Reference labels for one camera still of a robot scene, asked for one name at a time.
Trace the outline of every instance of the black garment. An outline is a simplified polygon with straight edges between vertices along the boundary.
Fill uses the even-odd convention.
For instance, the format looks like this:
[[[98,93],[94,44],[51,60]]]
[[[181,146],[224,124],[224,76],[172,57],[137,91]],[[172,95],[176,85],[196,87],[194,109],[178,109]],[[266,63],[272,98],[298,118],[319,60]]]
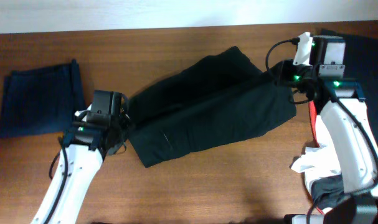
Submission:
[[[316,180],[311,187],[312,199],[320,209],[335,208],[344,200],[344,182],[342,175],[335,175]]]
[[[5,78],[0,138],[64,131],[86,109],[78,64],[13,71]]]
[[[208,56],[130,100],[129,140],[145,167],[264,135],[296,114],[290,88],[276,87],[237,47]]]
[[[378,40],[330,30],[322,30],[321,35],[345,39],[345,77],[357,79],[362,86],[371,131],[378,145]]]

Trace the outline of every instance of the wooden table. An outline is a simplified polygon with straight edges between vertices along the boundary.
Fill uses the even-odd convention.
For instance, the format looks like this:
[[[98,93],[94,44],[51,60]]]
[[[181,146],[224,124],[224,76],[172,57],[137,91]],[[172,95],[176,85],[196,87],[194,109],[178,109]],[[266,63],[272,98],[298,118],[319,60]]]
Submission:
[[[3,79],[11,70],[75,58],[89,103],[94,89],[133,96],[233,45],[264,70],[266,53],[274,43],[320,28],[378,38],[378,22],[2,34],[0,110]],[[270,64],[294,55],[294,46],[282,45],[273,51]],[[260,138],[149,169],[129,144],[126,153],[106,158],[77,222],[228,223],[306,213],[311,202],[303,180],[289,168],[293,157],[312,141],[308,106],[299,105],[297,110],[292,120]],[[60,135],[0,140],[0,223],[32,220],[50,184],[47,173],[60,150]]]

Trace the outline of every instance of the folded navy cloth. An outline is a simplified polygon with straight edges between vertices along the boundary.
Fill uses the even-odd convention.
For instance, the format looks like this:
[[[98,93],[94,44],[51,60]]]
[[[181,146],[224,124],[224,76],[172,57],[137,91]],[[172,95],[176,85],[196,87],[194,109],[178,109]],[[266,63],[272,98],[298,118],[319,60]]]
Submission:
[[[13,71],[4,80],[0,138],[63,131],[71,125],[74,112],[85,108],[76,60]]]

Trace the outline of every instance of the black cable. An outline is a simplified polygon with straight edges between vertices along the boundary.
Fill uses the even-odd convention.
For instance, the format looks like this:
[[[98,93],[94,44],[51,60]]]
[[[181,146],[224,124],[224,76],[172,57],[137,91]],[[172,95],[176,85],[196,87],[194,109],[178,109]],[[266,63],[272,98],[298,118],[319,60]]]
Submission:
[[[69,174],[69,161],[67,159],[67,153],[65,152],[64,146],[62,146],[62,152],[63,152],[63,157],[64,157],[64,173],[62,174],[63,180],[62,180],[62,183],[60,185],[59,192],[57,192],[57,196],[56,196],[56,199],[54,200],[53,206],[50,209],[50,212],[49,212],[49,214],[48,214],[48,216],[47,216],[47,218],[44,222],[45,224],[49,223],[50,219],[52,218],[54,211],[57,208],[57,204],[59,203],[60,197],[62,196],[63,189],[64,189],[64,186],[65,186],[65,182],[67,181],[67,176]]]
[[[54,159],[53,159],[53,161],[52,161],[52,164],[50,165],[50,168],[49,168],[49,178],[50,178],[51,180],[53,179],[53,177],[52,177],[53,166],[54,166],[54,164],[56,163],[56,160],[57,160],[57,158],[59,158],[59,156],[60,156],[60,152],[58,152],[58,153],[56,154],[56,156],[54,157]]]
[[[371,143],[369,135],[366,133],[366,130],[363,128],[362,123],[360,123],[356,119],[356,117],[348,110],[348,108],[346,108],[346,106],[339,100],[339,98],[335,95],[335,93],[332,93],[329,90],[329,88],[326,87],[326,85],[323,84],[323,86],[324,86],[324,89],[327,90],[330,93],[331,99],[333,101],[335,101],[338,104],[338,106],[341,107],[341,109],[343,109],[343,111],[345,111],[345,113],[353,120],[353,122],[355,123],[357,128],[359,128],[360,132],[362,133],[364,139],[367,142],[367,145],[369,146],[369,149],[371,151],[371,154],[373,156],[373,160],[374,160],[374,162],[376,164],[376,168],[377,168],[377,174],[376,174],[376,177],[375,177],[372,185],[365,187],[363,189],[358,189],[358,190],[355,190],[355,191],[352,191],[352,192],[345,193],[343,197],[348,196],[348,195],[352,196],[352,195],[355,195],[355,194],[367,193],[371,189],[373,189],[374,187],[376,187],[378,185],[378,155],[376,153],[376,150],[374,149],[374,146]],[[319,204],[319,203],[314,203],[312,205],[312,207],[308,210],[308,213],[306,214],[306,224],[310,223],[310,215],[312,214],[312,211],[314,210],[314,208],[317,207],[317,204]]]
[[[294,90],[294,92],[293,92],[293,95],[295,94],[295,93],[298,93],[300,90]],[[292,104],[294,104],[294,105],[301,105],[301,104],[304,104],[304,103],[309,103],[310,101],[312,101],[311,99],[306,99],[306,100],[303,100],[303,101],[291,101],[290,100],[290,103],[292,103]]]
[[[125,142],[122,143],[122,145],[124,146],[125,150],[123,152],[119,152],[119,153],[115,153],[114,155],[120,155],[120,154],[124,154],[126,152],[126,144]]]
[[[273,72],[270,70],[269,68],[269,55],[270,53],[272,52],[272,50],[279,46],[280,44],[284,44],[284,43],[294,43],[295,41],[299,40],[299,38],[294,38],[294,39],[290,39],[290,40],[283,40],[283,41],[280,41],[279,43],[273,45],[271,47],[271,49],[268,51],[268,53],[266,54],[266,59],[265,59],[265,65],[266,65],[266,70],[268,71],[269,75],[275,80],[278,82],[278,80],[276,80],[276,76],[273,74]]]

